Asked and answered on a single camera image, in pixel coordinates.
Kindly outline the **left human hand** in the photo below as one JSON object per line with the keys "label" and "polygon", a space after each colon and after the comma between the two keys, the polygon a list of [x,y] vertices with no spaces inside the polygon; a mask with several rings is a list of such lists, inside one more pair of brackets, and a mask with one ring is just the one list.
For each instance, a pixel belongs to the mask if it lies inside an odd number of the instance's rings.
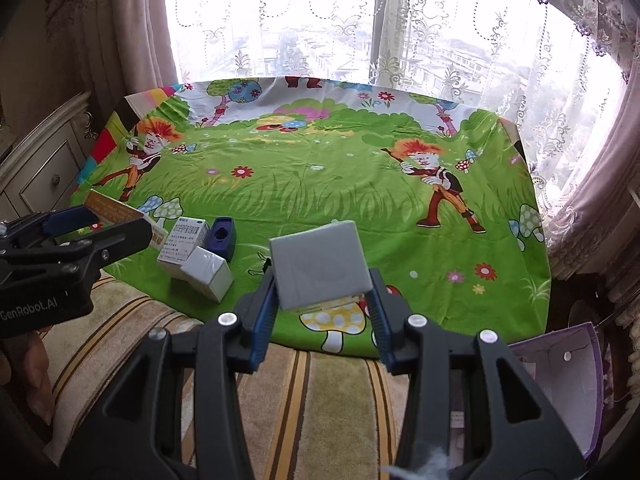
{"label": "left human hand", "polygon": [[1,343],[1,385],[16,378],[22,385],[28,407],[46,425],[50,425],[54,414],[49,364],[46,347],[38,332]]}

